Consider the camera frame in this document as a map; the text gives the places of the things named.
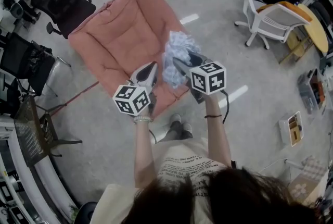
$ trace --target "pink armchair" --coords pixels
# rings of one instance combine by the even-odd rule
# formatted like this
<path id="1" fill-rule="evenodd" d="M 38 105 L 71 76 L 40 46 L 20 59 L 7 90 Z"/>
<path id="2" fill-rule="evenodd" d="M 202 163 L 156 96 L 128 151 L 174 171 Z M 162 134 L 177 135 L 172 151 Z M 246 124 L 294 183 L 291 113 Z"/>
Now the pink armchair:
<path id="1" fill-rule="evenodd" d="M 156 61 L 156 117 L 188 90 L 186 86 L 174 90 L 162 80 L 162 53 L 171 30 L 186 32 L 165 0 L 112 0 L 89 16 L 68 40 L 111 96 L 135 69 Z"/>

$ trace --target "person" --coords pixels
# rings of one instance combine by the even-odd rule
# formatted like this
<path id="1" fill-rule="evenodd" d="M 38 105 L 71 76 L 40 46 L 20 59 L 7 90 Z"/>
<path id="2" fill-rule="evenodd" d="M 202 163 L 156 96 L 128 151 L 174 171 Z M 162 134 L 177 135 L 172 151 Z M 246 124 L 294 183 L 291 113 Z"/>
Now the person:
<path id="1" fill-rule="evenodd" d="M 0 0 L 0 3 L 3 5 L 3 9 L 7 10 L 10 10 L 13 3 L 18 3 L 23 9 L 22 17 L 27 22 L 36 24 L 36 21 L 40 18 L 41 13 L 37 14 L 24 0 Z"/>
<path id="2" fill-rule="evenodd" d="M 91 224 L 321 223 L 317 210 L 293 201 L 277 179 L 232 168 L 218 97 L 204 99 L 208 143 L 173 115 L 152 147 L 148 110 L 134 119 L 136 188 L 109 185 Z"/>

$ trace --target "sneaker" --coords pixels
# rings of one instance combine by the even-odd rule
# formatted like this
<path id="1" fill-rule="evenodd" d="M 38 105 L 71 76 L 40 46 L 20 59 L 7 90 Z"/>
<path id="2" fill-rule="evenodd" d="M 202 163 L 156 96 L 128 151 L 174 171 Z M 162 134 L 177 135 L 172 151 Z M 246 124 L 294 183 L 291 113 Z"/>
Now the sneaker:
<path id="1" fill-rule="evenodd" d="M 38 14 L 37 14 L 37 17 L 36 17 L 36 21 L 38 21 L 39 20 L 39 18 L 40 18 L 40 16 L 41 16 L 41 12 L 38 12 Z"/>
<path id="2" fill-rule="evenodd" d="M 189 133 L 192 134 L 192 126 L 190 125 L 190 123 L 185 122 L 183 124 L 183 130 L 188 131 Z"/>
<path id="3" fill-rule="evenodd" d="M 180 116 L 180 114 L 173 114 L 171 117 L 170 117 L 170 120 L 169 120 L 169 124 L 171 126 L 171 124 L 175 121 L 179 121 L 180 123 L 182 123 L 182 118 Z"/>

